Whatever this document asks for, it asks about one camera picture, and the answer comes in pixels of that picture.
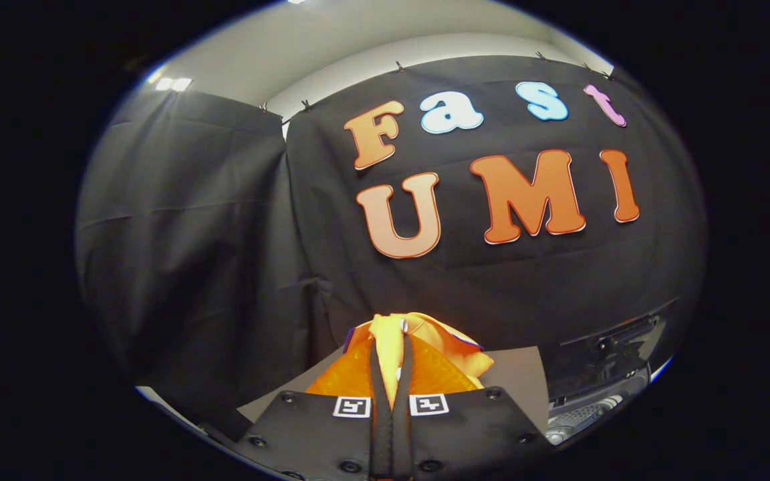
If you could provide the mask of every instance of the orange cloth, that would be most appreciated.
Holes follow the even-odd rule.
[[[379,368],[388,403],[394,409],[398,368],[403,362],[403,333],[412,340],[412,383],[409,393],[454,393],[482,389],[479,377],[494,363],[467,335],[422,313],[376,314],[357,326],[346,350],[306,392],[321,395],[358,395],[369,392],[370,344],[376,342]],[[360,387],[366,381],[366,391]]]

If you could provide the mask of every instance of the black fabric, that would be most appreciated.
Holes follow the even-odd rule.
[[[295,224],[279,116],[200,92],[126,98],[86,170],[76,264],[138,385],[234,436],[226,413],[336,347],[309,348],[328,284]]]
[[[519,82],[546,82],[569,110],[542,122],[516,92]],[[612,123],[584,88],[609,95],[627,126]],[[419,103],[455,90],[483,113],[483,124],[447,134],[422,130]],[[357,150],[344,124],[388,101],[396,152],[355,170]],[[505,155],[529,179],[542,150],[563,149],[586,228],[536,237],[522,228],[515,243],[488,245],[489,207],[482,180],[469,165]],[[614,220],[614,183],[599,154],[622,150],[641,216]],[[299,231],[313,273],[331,284],[324,298],[334,338],[375,313],[422,311],[476,336],[488,349],[507,349],[603,331],[680,298],[696,302],[705,262],[706,216],[690,156],[672,126],[647,98],[623,82],[556,61],[526,57],[465,57],[432,61],[360,82],[294,116],[287,160]],[[388,184],[390,209],[403,237],[418,232],[412,196],[400,183],[433,171],[441,237],[427,255],[391,259],[374,249],[358,192]]]
[[[336,417],[337,401],[336,396],[279,393],[235,451],[305,479],[367,481],[372,418]]]
[[[379,356],[376,354],[376,342],[370,346],[370,385],[373,387],[376,423],[370,436],[370,475],[373,478],[387,478],[393,465],[391,407],[385,394],[382,370],[379,368]]]
[[[400,381],[394,396],[394,411],[391,413],[392,449],[391,478],[394,481],[407,481],[412,477],[412,436],[409,433],[409,385],[412,383],[412,369],[415,361],[412,353],[412,340],[409,334],[403,335],[403,364],[400,368]]]
[[[444,396],[449,412],[412,416],[416,481],[490,479],[535,465],[552,450],[507,390]]]

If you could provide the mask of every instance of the screw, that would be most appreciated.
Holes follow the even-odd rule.
[[[340,463],[340,471],[355,474],[356,472],[361,472],[361,465],[357,462],[342,462]]]
[[[426,460],[425,462],[422,462],[419,466],[421,468],[421,471],[424,472],[434,472],[441,469],[441,462],[437,462],[436,460]]]

